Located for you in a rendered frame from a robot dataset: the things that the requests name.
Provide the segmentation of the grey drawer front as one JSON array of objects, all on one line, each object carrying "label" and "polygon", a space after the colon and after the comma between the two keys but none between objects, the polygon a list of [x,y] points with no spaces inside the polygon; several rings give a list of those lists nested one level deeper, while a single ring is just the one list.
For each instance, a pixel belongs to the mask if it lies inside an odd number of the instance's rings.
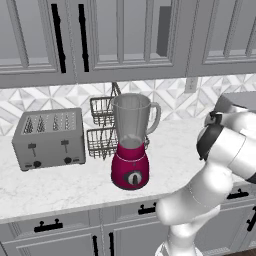
[{"label": "grey drawer front", "polygon": [[120,205],[115,207],[115,217],[117,221],[121,220],[133,220],[133,219],[139,219],[144,218],[147,216],[153,216],[154,213],[149,213],[145,215],[139,215],[138,209],[140,208],[140,205],[144,204],[145,208],[152,207],[153,203],[157,201],[156,200],[150,200],[150,201],[144,201],[144,202],[134,202],[129,203],[126,205]]},{"label": "grey drawer front", "polygon": [[9,228],[15,236],[24,234],[39,234],[34,232],[34,228],[39,225],[40,221],[43,221],[45,224],[52,224],[56,219],[63,223],[63,228],[57,230],[64,230],[65,228],[69,227],[87,227],[89,225],[89,212],[80,211],[48,217],[40,217],[37,219],[15,221],[9,224]]},{"label": "grey drawer front", "polygon": [[223,201],[223,206],[246,205],[256,201],[255,195],[250,186],[238,186],[232,189],[227,198]]}]

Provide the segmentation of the silver four-slot toaster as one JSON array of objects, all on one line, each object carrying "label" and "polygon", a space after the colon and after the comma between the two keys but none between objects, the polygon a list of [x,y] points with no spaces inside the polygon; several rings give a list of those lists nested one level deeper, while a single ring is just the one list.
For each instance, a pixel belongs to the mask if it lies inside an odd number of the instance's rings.
[{"label": "silver four-slot toaster", "polygon": [[86,162],[80,108],[24,112],[13,149],[22,171]]}]

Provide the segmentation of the grey wall cupboard door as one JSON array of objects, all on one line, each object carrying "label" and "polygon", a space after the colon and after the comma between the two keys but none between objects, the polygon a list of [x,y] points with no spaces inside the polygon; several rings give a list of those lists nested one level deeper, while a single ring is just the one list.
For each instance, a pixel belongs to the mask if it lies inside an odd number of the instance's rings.
[{"label": "grey wall cupboard door", "polygon": [[[61,19],[64,74],[59,65],[53,3]],[[67,0],[0,0],[0,89],[74,82]]]},{"label": "grey wall cupboard door", "polygon": [[198,0],[188,77],[256,73],[256,0]]},{"label": "grey wall cupboard door", "polygon": [[[187,0],[69,0],[77,80],[154,80],[185,75]],[[89,72],[84,72],[78,4],[84,4]],[[171,7],[167,56],[156,53],[159,10]]]}]

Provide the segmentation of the grey base cupboard door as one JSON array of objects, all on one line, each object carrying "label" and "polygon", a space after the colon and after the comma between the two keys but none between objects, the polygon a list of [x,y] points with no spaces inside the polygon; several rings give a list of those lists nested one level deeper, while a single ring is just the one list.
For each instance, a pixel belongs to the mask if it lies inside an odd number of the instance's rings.
[{"label": "grey base cupboard door", "polygon": [[94,256],[91,234],[67,233],[5,242],[8,256]]},{"label": "grey base cupboard door", "polygon": [[203,256],[225,256],[237,252],[255,210],[254,205],[244,205],[222,209],[210,219],[197,233],[196,247]]},{"label": "grey base cupboard door", "polygon": [[115,256],[155,256],[168,234],[168,227],[163,226],[156,217],[108,224],[103,230],[106,256],[110,256],[110,232],[114,234]]}]

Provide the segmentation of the magenta blender with glass jar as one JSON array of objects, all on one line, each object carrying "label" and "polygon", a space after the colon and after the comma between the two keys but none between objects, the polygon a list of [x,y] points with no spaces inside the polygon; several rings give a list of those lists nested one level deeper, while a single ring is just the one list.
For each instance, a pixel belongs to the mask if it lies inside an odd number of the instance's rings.
[{"label": "magenta blender with glass jar", "polygon": [[146,136],[158,127],[161,107],[147,96],[120,94],[111,100],[118,139],[111,165],[111,180],[123,190],[137,190],[149,181]]}]

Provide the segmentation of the white wall socket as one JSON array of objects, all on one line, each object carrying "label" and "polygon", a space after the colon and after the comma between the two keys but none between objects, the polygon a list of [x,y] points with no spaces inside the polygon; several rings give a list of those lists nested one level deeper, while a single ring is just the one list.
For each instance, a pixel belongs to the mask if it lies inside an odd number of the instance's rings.
[{"label": "white wall socket", "polygon": [[188,77],[185,84],[185,93],[195,93],[197,89],[198,78]]}]

